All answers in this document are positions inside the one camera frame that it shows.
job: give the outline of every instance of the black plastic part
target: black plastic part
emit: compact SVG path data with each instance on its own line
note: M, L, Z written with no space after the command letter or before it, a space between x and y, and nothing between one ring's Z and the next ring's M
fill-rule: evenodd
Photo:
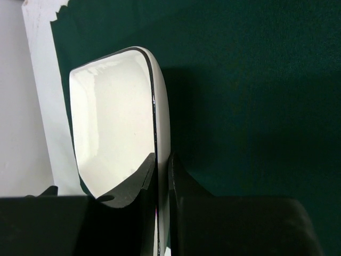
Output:
M155 154L98 200L55 196L0 199L0 255L152 255Z
M172 256L324 255L299 201L285 197L215 197L169 159Z

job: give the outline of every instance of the white surface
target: white surface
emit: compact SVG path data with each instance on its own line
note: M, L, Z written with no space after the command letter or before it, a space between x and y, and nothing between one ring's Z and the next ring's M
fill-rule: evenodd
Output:
M0 196L53 184L21 1L0 0Z
M99 197L155 152L148 66L136 51L91 62L70 73L79 174Z
M26 0L22 13L42 111L53 179L59 195L84 194L77 172L50 21L68 0Z
M165 256L171 256L172 254L171 254L171 250L170 250L170 248L166 248L166 252L165 252Z
M169 231L169 196L168 196L168 159L171 154L171 125L169 121L169 108L166 85L161 69L153 54L143 49L149 59L153 70L154 93L156 106L156 131L158 143L158 169L159 169L159 231L160 251L166 250Z

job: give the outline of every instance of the green backdrop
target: green backdrop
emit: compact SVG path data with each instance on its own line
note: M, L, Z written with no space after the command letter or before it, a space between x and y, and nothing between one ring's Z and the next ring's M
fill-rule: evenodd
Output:
M146 47L187 170L215 195L296 197L341 255L339 1L71 0L57 17L69 121L72 69Z

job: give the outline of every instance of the green fabric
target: green fabric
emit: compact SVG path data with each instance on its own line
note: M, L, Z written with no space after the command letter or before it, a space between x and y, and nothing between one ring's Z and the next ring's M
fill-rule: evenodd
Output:
M340 255L340 13L332 0L71 0L51 23L69 121L73 68L146 47L186 169L215 195L296 197Z

